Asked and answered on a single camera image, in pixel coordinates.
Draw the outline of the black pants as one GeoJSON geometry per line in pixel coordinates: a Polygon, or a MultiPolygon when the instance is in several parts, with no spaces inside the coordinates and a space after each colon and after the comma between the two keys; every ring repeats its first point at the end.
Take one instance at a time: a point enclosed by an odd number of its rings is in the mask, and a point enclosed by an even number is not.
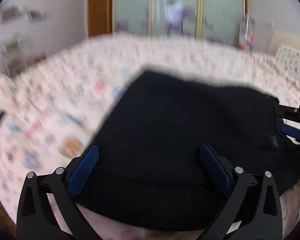
{"type": "Polygon", "coordinates": [[[300,146],[281,132],[277,98],[145,72],[99,130],[99,159],[76,203],[160,231],[210,225],[230,190],[202,149],[248,173],[273,174],[279,193],[300,179],[300,146]]]}

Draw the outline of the teddy bear print pillow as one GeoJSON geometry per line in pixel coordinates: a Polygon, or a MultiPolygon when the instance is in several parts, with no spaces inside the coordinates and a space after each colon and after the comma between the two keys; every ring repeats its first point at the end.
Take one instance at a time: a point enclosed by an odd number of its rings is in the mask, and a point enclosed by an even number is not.
{"type": "Polygon", "coordinates": [[[284,70],[300,82],[300,51],[282,44],[276,51],[275,58],[284,70]]]}

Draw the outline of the cream pink headboard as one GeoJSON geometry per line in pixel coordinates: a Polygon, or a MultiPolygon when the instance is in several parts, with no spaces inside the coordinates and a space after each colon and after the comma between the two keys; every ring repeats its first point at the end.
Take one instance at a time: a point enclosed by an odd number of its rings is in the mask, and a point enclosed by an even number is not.
{"type": "Polygon", "coordinates": [[[269,42],[267,53],[275,55],[279,46],[283,44],[300,51],[300,36],[281,30],[274,31],[269,42]]]}

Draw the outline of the teddy bear print blanket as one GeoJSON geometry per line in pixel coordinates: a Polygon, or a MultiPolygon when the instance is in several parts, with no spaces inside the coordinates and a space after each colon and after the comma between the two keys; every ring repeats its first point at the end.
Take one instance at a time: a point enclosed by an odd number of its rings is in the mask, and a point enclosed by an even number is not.
{"type": "Polygon", "coordinates": [[[300,105],[300,83],[272,56],[190,38],[100,36],[61,51],[13,79],[0,76],[0,217],[15,227],[30,171],[53,172],[78,155],[146,67],[218,85],[251,85],[300,105]]]}

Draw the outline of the clear tube of plush toys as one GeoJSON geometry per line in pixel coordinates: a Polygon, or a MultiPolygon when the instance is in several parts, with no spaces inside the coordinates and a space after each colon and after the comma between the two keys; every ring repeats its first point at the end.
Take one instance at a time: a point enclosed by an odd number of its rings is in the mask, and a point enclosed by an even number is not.
{"type": "Polygon", "coordinates": [[[254,20],[249,14],[241,18],[237,46],[242,50],[251,50],[254,38],[254,20]]]}

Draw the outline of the glass sliding door wardrobe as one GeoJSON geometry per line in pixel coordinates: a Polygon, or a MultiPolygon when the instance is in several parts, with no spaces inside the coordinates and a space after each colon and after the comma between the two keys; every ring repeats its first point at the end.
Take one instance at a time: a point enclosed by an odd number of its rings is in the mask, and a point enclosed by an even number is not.
{"type": "Polygon", "coordinates": [[[112,30],[185,35],[234,46],[247,0],[110,0],[112,30]]]}

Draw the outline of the white shelving rack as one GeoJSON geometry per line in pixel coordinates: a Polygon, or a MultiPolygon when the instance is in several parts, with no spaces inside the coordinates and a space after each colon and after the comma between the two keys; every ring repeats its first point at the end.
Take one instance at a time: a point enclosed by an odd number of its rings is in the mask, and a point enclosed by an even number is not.
{"type": "Polygon", "coordinates": [[[27,69],[23,39],[19,33],[2,40],[0,48],[9,77],[15,77],[27,69]]]}

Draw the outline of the brown wooden door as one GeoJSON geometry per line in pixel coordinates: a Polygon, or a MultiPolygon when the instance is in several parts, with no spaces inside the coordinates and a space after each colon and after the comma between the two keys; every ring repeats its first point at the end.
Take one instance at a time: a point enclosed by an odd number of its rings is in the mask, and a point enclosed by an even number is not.
{"type": "Polygon", "coordinates": [[[87,0],[88,36],[108,33],[108,0],[87,0]]]}

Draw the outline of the white wall socket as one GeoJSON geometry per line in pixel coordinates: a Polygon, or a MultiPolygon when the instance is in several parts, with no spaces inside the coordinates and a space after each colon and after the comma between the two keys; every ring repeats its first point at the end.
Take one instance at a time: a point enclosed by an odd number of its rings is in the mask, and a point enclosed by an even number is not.
{"type": "Polygon", "coordinates": [[[273,22],[266,22],[266,23],[265,23],[265,26],[266,26],[268,29],[273,29],[274,23],[273,23],[273,22]]]}

